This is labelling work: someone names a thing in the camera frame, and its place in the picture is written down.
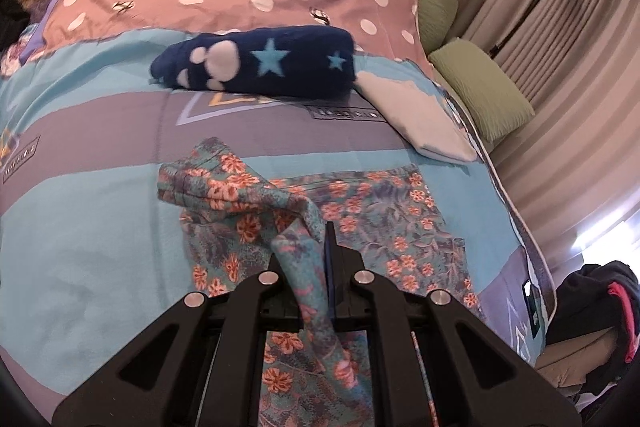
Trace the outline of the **teal floral garment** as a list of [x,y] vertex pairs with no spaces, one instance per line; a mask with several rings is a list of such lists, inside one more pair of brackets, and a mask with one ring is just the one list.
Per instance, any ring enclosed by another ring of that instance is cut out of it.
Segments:
[[337,242],[403,291],[446,289],[480,305],[462,239],[451,235],[413,165],[266,179],[208,139],[160,167],[158,196],[181,210],[196,289],[216,297],[277,259],[302,311],[298,333],[266,338],[259,421],[264,426],[370,426],[366,335],[339,334],[329,318],[321,244]]

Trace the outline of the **black clothing pile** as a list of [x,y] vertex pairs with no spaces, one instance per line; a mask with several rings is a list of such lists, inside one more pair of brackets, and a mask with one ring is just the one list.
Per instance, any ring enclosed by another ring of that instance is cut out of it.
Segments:
[[0,51],[16,43],[30,23],[30,14],[17,0],[0,0]]

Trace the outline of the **navy jacket pink trim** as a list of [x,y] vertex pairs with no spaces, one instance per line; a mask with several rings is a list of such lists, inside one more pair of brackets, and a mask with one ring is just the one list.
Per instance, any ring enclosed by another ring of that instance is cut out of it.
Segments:
[[622,378],[639,349],[639,280],[629,265],[583,265],[556,290],[538,369],[557,388],[601,393]]

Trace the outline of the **light blue bed cover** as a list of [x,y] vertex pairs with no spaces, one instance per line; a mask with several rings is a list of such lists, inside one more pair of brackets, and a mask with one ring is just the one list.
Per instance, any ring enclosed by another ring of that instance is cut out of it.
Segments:
[[539,357],[523,286],[552,283],[487,157],[423,157],[358,93],[305,102],[160,87],[152,61],[185,38],[142,29],[78,42],[1,83],[1,358],[42,416],[189,290],[179,211],[157,198],[157,170],[211,136],[268,179],[418,166],[464,240],[489,326]]

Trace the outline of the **white folded cloth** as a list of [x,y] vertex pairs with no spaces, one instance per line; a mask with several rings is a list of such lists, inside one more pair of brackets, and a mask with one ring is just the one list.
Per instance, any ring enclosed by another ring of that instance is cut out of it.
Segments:
[[477,160],[475,148],[442,103],[413,81],[358,72],[355,88],[421,156],[456,165]]

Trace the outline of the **green pillow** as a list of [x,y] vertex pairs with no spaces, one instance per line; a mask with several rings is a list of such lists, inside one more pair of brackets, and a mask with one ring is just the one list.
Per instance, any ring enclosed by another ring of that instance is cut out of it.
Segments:
[[458,12],[458,0],[418,0],[421,44],[426,55],[442,46]]
[[534,118],[532,104],[474,43],[451,40],[428,60],[460,96],[486,142],[499,142]]

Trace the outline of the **navy star fleece blanket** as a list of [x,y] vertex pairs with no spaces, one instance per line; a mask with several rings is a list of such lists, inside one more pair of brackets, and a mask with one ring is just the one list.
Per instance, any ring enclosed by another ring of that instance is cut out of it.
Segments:
[[354,53],[352,35],[331,26],[203,32],[164,49],[150,74],[169,89],[331,100],[352,89]]

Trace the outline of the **striped beige curtain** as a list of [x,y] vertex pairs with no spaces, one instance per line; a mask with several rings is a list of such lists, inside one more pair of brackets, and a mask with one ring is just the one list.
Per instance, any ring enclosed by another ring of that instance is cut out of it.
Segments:
[[[464,38],[492,48],[531,1],[469,8]],[[558,269],[589,229],[639,205],[639,0],[541,0],[496,60],[535,116],[497,144],[495,165]]]

